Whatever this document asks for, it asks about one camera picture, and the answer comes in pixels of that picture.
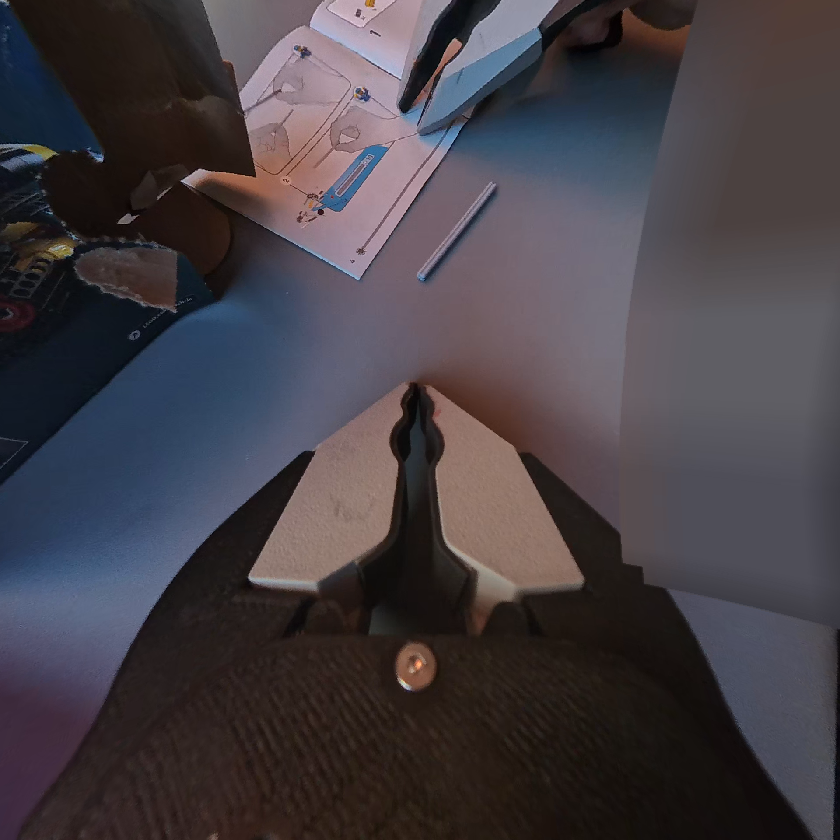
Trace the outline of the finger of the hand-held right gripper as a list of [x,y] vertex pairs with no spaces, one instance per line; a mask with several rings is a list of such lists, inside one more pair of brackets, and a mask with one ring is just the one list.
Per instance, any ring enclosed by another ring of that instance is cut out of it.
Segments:
[[499,1],[422,2],[405,59],[397,107],[407,113],[428,88],[425,113],[460,113],[506,83],[501,52],[486,46],[499,27],[482,22]]
[[431,87],[417,121],[440,130],[534,64],[583,18],[609,21],[623,2],[423,1],[417,16],[417,93]]

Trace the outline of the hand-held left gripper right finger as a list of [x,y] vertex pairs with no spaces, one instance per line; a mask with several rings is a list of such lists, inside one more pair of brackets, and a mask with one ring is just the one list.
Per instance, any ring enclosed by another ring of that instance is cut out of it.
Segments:
[[480,635],[495,608],[578,592],[585,576],[516,448],[429,385],[419,388],[434,536],[465,573],[456,609]]

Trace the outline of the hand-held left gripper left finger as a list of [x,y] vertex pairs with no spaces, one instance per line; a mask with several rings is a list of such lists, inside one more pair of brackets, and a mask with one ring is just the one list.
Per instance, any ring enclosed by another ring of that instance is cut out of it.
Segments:
[[372,608],[400,565],[416,407],[417,386],[402,383],[315,448],[250,584]]

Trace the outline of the grey lego axle rod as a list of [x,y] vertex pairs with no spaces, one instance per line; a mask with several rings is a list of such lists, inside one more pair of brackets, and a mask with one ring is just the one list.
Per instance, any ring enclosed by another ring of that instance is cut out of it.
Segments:
[[469,206],[469,209],[467,209],[462,218],[459,219],[457,224],[447,234],[441,244],[436,247],[432,255],[430,255],[423,263],[420,270],[416,273],[416,278],[419,281],[425,282],[433,275],[440,262],[456,245],[469,226],[476,221],[488,202],[495,196],[496,192],[497,183],[489,182],[483,191],[478,195],[476,200]]

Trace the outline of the lego instruction booklet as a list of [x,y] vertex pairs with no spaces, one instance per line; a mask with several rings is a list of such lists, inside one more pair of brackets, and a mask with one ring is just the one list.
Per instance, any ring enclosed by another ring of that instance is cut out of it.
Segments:
[[240,92],[255,176],[185,184],[360,279],[471,114],[419,135],[397,107],[421,3],[322,2]]

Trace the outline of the person's right hand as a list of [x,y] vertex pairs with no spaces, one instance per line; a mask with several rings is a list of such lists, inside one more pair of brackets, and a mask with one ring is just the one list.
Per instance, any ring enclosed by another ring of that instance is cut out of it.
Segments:
[[692,23],[697,1],[610,1],[600,2],[577,17],[560,37],[567,50],[577,53],[611,49],[623,37],[623,13],[658,30],[673,31]]

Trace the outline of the blue toy set box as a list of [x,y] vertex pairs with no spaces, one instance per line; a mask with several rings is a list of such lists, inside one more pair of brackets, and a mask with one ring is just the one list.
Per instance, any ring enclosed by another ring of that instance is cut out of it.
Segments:
[[187,185],[256,173],[203,2],[1,9],[1,481],[180,317],[230,247]]

